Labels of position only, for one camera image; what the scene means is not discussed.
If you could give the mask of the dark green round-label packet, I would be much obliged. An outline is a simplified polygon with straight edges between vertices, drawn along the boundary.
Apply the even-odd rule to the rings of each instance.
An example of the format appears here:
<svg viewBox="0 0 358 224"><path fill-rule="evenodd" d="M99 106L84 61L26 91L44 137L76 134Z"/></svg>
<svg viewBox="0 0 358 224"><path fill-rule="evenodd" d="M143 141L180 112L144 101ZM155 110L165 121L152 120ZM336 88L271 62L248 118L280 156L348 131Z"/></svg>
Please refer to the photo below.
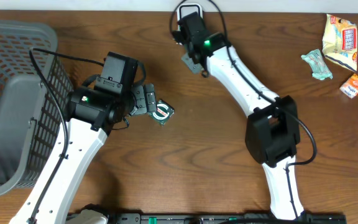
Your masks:
<svg viewBox="0 0 358 224"><path fill-rule="evenodd" d="M175 113L174 108L161 99L157 102L157 110L149 113L149 116L163 126Z"/></svg>

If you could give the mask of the teal snack packet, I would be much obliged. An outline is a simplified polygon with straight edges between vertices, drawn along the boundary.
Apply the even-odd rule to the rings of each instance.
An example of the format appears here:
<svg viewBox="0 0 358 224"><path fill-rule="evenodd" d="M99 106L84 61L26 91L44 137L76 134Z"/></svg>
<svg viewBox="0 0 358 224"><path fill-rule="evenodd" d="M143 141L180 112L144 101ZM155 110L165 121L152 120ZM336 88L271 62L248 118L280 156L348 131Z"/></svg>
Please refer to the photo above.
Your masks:
<svg viewBox="0 0 358 224"><path fill-rule="evenodd" d="M317 80L333 79L333 74L324 62L323 56L319 49L312 50L306 55L302 55L301 59L309 64L312 70L312 77Z"/></svg>

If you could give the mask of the yellow snack bag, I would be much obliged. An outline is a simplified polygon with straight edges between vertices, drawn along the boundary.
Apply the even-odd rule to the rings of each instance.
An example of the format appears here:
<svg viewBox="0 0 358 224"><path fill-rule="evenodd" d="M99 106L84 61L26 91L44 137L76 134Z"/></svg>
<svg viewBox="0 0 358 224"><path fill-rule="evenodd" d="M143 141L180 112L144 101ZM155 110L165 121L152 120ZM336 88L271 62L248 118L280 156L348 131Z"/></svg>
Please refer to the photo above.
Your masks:
<svg viewBox="0 0 358 224"><path fill-rule="evenodd" d="M323 55L331 62L352 72L357 71L357 25L346 19L326 14Z"/></svg>

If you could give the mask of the orange small snack box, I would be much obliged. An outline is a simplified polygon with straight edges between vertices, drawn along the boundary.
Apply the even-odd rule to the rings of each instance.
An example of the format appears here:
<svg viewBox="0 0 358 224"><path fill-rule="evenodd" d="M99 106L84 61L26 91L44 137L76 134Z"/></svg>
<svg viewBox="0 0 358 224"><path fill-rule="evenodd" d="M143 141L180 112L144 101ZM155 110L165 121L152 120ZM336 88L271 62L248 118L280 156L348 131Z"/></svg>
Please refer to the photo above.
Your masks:
<svg viewBox="0 0 358 224"><path fill-rule="evenodd" d="M349 98L354 98L358 95L358 75L354 73L351 75L340 87L340 90Z"/></svg>

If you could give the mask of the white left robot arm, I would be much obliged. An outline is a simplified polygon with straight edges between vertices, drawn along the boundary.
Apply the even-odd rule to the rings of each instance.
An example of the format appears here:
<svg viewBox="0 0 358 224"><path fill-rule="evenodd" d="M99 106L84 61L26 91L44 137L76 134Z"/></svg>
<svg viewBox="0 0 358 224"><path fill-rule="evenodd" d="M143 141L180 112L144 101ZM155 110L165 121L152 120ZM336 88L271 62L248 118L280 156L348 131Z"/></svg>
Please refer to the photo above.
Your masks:
<svg viewBox="0 0 358 224"><path fill-rule="evenodd" d="M69 95L68 115L51 154L25 204L11 223L107 223L109 215L90 205L70 216L73 198L96 153L113 126L127 115L157 109L152 84L119 94L81 86Z"/></svg>

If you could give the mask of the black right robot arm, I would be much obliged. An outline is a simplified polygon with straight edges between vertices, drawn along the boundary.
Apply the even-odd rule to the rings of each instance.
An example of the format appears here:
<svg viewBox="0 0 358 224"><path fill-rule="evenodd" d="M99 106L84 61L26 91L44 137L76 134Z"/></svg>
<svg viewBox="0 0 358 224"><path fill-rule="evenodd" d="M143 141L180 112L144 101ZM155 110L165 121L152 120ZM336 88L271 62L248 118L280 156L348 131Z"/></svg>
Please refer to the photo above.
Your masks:
<svg viewBox="0 0 358 224"><path fill-rule="evenodd" d="M177 39L196 65L216 78L247 118L245 144L261 164L270 192L270 211L280 220L296 220L304 208L296 186L296 146L300 127L296 103L263 85L238 57L222 33L185 34Z"/></svg>

